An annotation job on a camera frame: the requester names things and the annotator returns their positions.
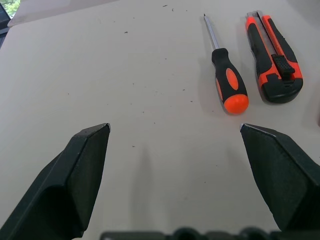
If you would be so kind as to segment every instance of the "orange and black handle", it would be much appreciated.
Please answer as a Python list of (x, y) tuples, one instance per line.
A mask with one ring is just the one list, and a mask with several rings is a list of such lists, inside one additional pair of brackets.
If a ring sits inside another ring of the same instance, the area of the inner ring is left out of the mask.
[(287, 103), (300, 92), (303, 77), (294, 52), (277, 30), (270, 16), (263, 16), (262, 21), (272, 44), (276, 46), (277, 54), (270, 54), (256, 19), (249, 16), (246, 21), (246, 30), (255, 56), (258, 83), (269, 102)]
[(249, 106), (249, 98), (244, 81), (230, 62), (227, 49), (215, 49), (212, 52), (212, 63), (215, 66), (216, 85), (224, 108), (230, 114), (243, 113)]

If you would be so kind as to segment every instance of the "screwdriver shaft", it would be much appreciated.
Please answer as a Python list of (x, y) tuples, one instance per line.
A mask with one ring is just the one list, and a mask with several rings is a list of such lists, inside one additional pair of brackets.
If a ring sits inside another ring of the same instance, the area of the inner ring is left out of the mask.
[(212, 42), (213, 42), (213, 47), (214, 47), (215, 49), (219, 49), (220, 47), (219, 47), (219, 44), (218, 44), (218, 41), (217, 41), (215, 32), (214, 32), (214, 30), (213, 30), (213, 28), (212, 28), (212, 26), (211, 26), (211, 23), (210, 23), (209, 18), (208, 18), (205, 14), (204, 14), (204, 21), (205, 21), (206, 26), (207, 26), (207, 28), (208, 28), (208, 30), (209, 30), (210, 37), (211, 37), (211, 40), (212, 40)]

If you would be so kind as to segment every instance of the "screwdriver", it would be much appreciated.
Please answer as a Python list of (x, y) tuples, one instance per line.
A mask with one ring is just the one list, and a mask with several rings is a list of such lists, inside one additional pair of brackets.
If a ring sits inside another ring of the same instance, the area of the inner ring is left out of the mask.
[(209, 30), (212, 46), (211, 60), (215, 66), (216, 86), (226, 111), (241, 114), (249, 106), (249, 98), (244, 81), (238, 70), (231, 63), (227, 49), (220, 48), (209, 18), (204, 14), (204, 21)]

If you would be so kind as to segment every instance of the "green foliage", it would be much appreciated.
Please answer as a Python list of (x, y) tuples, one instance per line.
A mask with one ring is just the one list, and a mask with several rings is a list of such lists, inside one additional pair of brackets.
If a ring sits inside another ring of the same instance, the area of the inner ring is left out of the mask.
[(13, 16), (20, 5), (20, 0), (0, 0), (0, 3), (9, 16)]

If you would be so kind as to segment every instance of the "white table surface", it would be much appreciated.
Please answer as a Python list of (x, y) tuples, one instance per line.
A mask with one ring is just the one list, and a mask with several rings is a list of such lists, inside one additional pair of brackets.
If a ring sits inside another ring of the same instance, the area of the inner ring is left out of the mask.
[[(245, 31), (258, 9), (304, 76), (286, 104), (258, 92)], [(14, 26), (0, 50), (0, 225), (72, 135), (110, 123), (84, 240), (104, 230), (277, 229), (239, 125), (288, 134), (320, 163), (319, 12), (318, 0), (119, 0)], [(221, 107), (203, 13), (246, 84), (242, 115)]]

